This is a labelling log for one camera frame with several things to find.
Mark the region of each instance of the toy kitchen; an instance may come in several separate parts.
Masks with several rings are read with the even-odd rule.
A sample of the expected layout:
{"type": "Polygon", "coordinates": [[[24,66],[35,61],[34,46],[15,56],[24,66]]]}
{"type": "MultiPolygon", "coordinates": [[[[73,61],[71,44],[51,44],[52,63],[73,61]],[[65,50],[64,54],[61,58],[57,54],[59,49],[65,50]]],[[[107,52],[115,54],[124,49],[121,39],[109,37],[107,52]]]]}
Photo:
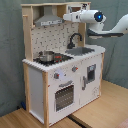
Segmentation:
{"type": "Polygon", "coordinates": [[[46,128],[101,95],[105,49],[85,44],[85,23],[63,19],[90,4],[21,5],[26,109],[46,128]]]}

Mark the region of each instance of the backsplash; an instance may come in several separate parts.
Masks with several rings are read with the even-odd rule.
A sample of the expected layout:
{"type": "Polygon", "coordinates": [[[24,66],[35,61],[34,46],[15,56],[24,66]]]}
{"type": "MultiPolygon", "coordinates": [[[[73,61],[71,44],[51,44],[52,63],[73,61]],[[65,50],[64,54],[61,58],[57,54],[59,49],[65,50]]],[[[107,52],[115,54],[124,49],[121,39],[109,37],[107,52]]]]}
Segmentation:
{"type": "MultiPolygon", "coordinates": [[[[63,23],[45,27],[35,27],[31,31],[33,58],[44,50],[66,50],[73,33],[78,33],[79,23],[63,23]]],[[[78,36],[73,38],[73,43],[78,46],[78,36]]]]}

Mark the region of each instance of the wooden table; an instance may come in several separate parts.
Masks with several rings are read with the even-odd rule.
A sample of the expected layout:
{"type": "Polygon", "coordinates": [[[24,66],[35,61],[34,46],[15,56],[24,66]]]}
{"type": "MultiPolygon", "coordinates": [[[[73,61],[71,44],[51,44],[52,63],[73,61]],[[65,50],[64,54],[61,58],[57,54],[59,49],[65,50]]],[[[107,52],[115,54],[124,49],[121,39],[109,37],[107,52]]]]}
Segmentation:
{"type": "Polygon", "coordinates": [[[128,89],[102,81],[100,98],[71,115],[87,128],[115,128],[128,118],[128,89]]]}
{"type": "MultiPolygon", "coordinates": [[[[23,109],[0,117],[0,128],[44,128],[37,119],[23,109]]],[[[50,128],[81,128],[69,118],[64,118],[50,128]]]]}

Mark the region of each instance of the stovetop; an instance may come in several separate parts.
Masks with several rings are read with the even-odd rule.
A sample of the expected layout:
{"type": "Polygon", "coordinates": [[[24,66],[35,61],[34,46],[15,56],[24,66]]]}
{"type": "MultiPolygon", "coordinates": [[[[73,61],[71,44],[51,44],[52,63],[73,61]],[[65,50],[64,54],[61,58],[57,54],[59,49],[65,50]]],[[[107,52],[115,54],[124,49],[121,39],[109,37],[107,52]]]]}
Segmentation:
{"type": "Polygon", "coordinates": [[[40,58],[33,59],[33,61],[48,67],[48,66],[52,66],[52,65],[55,65],[55,64],[58,64],[58,63],[63,63],[65,61],[73,59],[73,57],[63,55],[63,54],[60,54],[60,53],[55,53],[55,56],[61,56],[61,58],[54,57],[54,60],[50,61],[50,62],[41,61],[40,58]]]}

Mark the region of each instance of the wooden frame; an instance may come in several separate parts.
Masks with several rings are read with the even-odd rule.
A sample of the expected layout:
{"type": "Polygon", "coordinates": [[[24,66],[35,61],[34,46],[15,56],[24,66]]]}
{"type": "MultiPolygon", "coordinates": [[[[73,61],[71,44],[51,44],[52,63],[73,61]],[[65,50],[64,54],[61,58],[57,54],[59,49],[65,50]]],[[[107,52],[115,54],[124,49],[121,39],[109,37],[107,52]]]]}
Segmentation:
{"type": "MultiPolygon", "coordinates": [[[[23,30],[24,30],[24,44],[25,44],[25,57],[26,59],[33,61],[33,48],[32,48],[32,37],[31,31],[35,27],[33,21],[41,16],[38,11],[41,7],[46,5],[57,6],[57,16],[63,17],[66,13],[66,7],[69,4],[88,4],[90,8],[90,2],[67,2],[67,3],[44,3],[44,4],[22,4],[22,15],[23,15],[23,30]]],[[[79,23],[78,32],[82,35],[83,41],[78,41],[78,46],[85,46],[85,32],[86,24],[79,23]]]]}
{"type": "Polygon", "coordinates": [[[43,72],[44,126],[49,128],[48,73],[43,72]]]}
{"type": "Polygon", "coordinates": [[[101,96],[101,82],[102,82],[102,71],[104,65],[104,53],[102,53],[102,63],[101,63],[101,74],[100,74],[100,88],[99,88],[99,96],[101,96]]]}
{"type": "Polygon", "coordinates": [[[26,111],[30,111],[30,91],[29,91],[29,74],[28,74],[28,65],[23,63],[24,67],[24,81],[25,81],[25,95],[26,95],[26,111]]]}

